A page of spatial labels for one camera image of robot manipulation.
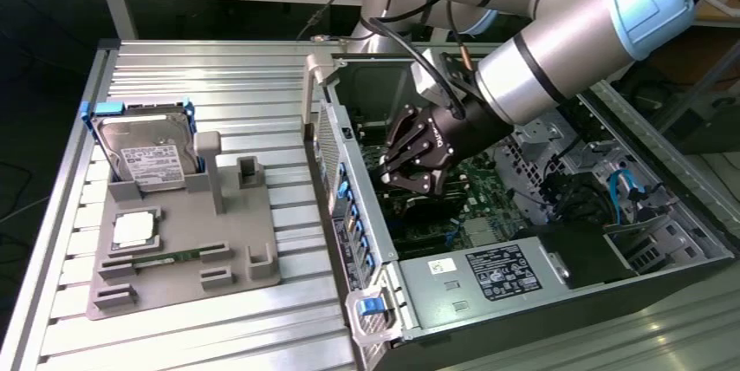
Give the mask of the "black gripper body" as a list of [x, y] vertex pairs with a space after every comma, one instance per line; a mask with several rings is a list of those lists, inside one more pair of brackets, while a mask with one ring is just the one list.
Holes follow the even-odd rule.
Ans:
[[437, 105], [424, 112], [430, 119], [430, 146], [424, 154], [425, 166], [454, 166], [506, 137], [513, 126], [478, 100], [462, 100], [465, 118], [458, 120]]

